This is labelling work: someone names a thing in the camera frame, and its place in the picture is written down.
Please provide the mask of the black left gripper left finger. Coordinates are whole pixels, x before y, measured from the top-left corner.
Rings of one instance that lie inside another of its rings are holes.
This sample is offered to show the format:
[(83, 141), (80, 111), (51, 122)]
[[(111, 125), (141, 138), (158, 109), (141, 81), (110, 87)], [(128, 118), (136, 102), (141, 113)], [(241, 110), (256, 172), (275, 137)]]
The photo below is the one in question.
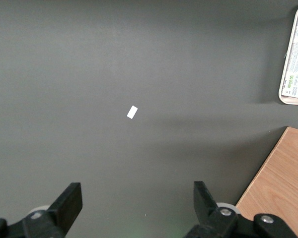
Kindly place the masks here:
[(0, 218), (0, 238), (64, 238), (81, 210), (81, 183), (72, 182), (47, 208), (38, 207), (12, 225)]

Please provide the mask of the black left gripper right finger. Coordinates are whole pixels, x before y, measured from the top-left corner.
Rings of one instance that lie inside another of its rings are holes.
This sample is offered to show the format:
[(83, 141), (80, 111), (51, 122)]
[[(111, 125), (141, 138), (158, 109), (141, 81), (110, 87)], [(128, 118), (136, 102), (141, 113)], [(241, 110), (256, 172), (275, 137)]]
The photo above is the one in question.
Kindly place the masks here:
[(235, 210), (219, 206), (202, 181), (193, 188), (194, 209), (198, 225), (186, 238), (296, 238), (297, 235), (280, 217), (273, 214), (256, 214), (249, 220)]

